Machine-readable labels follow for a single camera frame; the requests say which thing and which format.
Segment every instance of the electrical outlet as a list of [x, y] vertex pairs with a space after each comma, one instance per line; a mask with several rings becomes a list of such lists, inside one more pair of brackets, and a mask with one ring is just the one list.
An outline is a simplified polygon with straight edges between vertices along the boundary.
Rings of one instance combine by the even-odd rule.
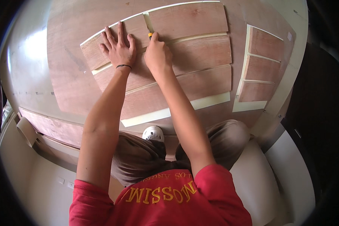
[[68, 188], [74, 189], [74, 183], [73, 182], [68, 182], [67, 186], [68, 186]]
[[61, 178], [61, 177], [58, 177], [57, 178], [57, 181], [59, 182], [59, 183], [61, 183], [61, 184], [64, 184], [64, 178]]

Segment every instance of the leg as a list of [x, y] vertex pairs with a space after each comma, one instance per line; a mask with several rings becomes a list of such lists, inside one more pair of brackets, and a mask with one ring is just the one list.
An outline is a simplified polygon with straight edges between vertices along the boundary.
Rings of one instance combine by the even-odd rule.
[[166, 147], [163, 142], [147, 141], [119, 132], [111, 175], [123, 186], [129, 186], [156, 173], [172, 169], [172, 163], [164, 160], [165, 157]]
[[[207, 134], [216, 163], [228, 170], [238, 160], [250, 139], [246, 125], [233, 119], [214, 125]], [[189, 159], [181, 145], [176, 150], [176, 159], [189, 164]]]

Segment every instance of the sneaker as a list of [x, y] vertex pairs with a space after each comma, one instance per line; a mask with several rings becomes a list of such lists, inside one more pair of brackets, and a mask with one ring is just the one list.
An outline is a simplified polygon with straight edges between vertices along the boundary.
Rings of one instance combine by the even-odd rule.
[[145, 140], [157, 140], [164, 142], [164, 135], [161, 128], [158, 126], [150, 126], [142, 134], [142, 139]]

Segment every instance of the left hand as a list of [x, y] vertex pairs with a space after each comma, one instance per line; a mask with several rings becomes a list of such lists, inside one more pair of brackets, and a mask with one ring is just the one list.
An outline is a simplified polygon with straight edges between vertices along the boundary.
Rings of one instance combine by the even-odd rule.
[[125, 45], [123, 40], [123, 25], [118, 22], [118, 42], [116, 42], [109, 30], [105, 27], [105, 32], [102, 32], [104, 44], [100, 44], [101, 51], [109, 58], [114, 68], [118, 65], [126, 64], [132, 66], [136, 59], [136, 41], [131, 34], [127, 35], [129, 41], [129, 48]]

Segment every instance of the tape roll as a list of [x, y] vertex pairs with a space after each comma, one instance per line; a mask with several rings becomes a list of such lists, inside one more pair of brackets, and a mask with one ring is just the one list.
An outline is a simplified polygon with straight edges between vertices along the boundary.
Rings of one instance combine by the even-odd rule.
[[21, 136], [24, 138], [27, 145], [33, 147], [37, 136], [36, 131], [29, 120], [27, 120], [25, 117], [22, 117], [16, 125], [16, 128], [18, 129], [18, 132], [21, 134]]

